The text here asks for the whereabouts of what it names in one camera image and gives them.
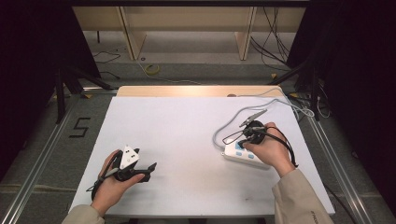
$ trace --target beige sleeve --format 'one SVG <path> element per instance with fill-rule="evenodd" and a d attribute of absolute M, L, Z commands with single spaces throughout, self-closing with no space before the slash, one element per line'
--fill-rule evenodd
<path fill-rule="evenodd" d="M 327 224 L 332 219 L 300 170 L 283 176 L 273 187 L 276 224 Z"/>
<path fill-rule="evenodd" d="M 99 216 L 99 213 L 89 205 L 77 205 L 69 215 L 64 219 L 62 224 L 105 224 L 105 220 Z"/>

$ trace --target floor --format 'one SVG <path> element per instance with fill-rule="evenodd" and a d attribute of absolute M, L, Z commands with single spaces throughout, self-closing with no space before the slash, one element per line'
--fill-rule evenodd
<path fill-rule="evenodd" d="M 142 68 L 131 61 L 125 48 L 123 36 L 117 32 L 101 32 L 100 43 L 97 43 L 96 32 L 85 32 L 85 36 L 98 62 L 102 73 L 102 80 L 113 85 L 194 85 L 203 84 L 230 84 L 230 85 L 264 85 L 272 79 L 272 75 L 285 71 L 266 67 L 262 56 L 253 48 L 249 49 L 246 61 L 240 61 L 237 46 L 232 33 L 179 33 L 158 32 L 149 33 L 142 52 L 137 60 L 146 64 L 159 64 L 161 73 L 153 79 L 142 73 Z M 253 34 L 258 42 L 263 43 L 266 34 Z M 294 34 L 281 34 L 282 41 L 290 48 Z M 276 42 L 272 38 L 266 46 L 278 57 Z M 276 68 L 286 69 L 278 61 L 265 59 L 265 63 Z M 281 84 L 285 92 L 293 91 L 293 81 L 288 80 Z M 57 136 L 56 145 L 49 154 L 43 170 L 35 184 L 32 194 L 26 201 L 17 223 L 60 223 L 70 209 L 80 177 L 86 163 L 91 156 L 92 148 L 102 122 L 106 116 L 106 109 L 115 92 L 103 93 L 86 80 L 81 83 L 87 88 L 83 97 L 66 94 L 66 104 L 70 109 L 70 117 Z M 48 148 L 48 139 L 53 137 L 55 125 L 56 100 L 49 100 L 43 111 L 35 131 L 27 141 L 26 148 L 21 151 L 14 161 L 6 177 L 0 184 L 0 217 L 4 217 L 8 207 L 17 196 L 19 188 L 29 176 L 32 167 L 45 148 Z M 335 117 L 320 118 L 339 162 L 351 180 L 352 187 L 357 191 L 364 208 L 372 223 L 396 223 L 396 219 L 377 192 L 375 185 L 359 162 L 353 156 L 353 150 L 338 126 Z M 79 134 L 74 130 L 78 118 L 84 119 L 81 126 L 89 127 L 83 138 L 70 138 L 70 135 Z M 343 192 L 339 179 L 334 174 L 332 165 L 328 161 L 321 142 L 313 132 L 312 124 L 307 118 L 299 122 L 304 139 L 310 149 L 315 165 L 322 181 L 329 186 L 334 195 L 353 213 L 346 194 Z M 329 192 L 329 197 L 335 208 L 332 216 L 334 223 L 353 223 L 347 215 L 347 210 L 337 202 L 335 196 Z M 128 223 L 125 217 L 108 217 L 106 223 Z M 275 223 L 274 217 L 267 217 L 267 223 Z M 189 223 L 187 219 L 140 219 L 139 223 Z M 207 223 L 258 223 L 255 218 L 211 218 Z"/>

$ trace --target person's right hand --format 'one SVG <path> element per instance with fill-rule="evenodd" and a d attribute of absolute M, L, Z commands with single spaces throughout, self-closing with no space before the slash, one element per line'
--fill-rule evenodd
<path fill-rule="evenodd" d="M 274 129 L 276 125 L 273 122 L 269 122 L 264 126 L 268 128 L 268 133 L 284 141 L 286 140 L 277 129 Z M 274 166 L 280 177 L 295 169 L 291 163 L 288 150 L 272 137 L 265 136 L 259 145 L 246 142 L 243 144 L 243 147 L 253 152 L 262 162 Z"/>

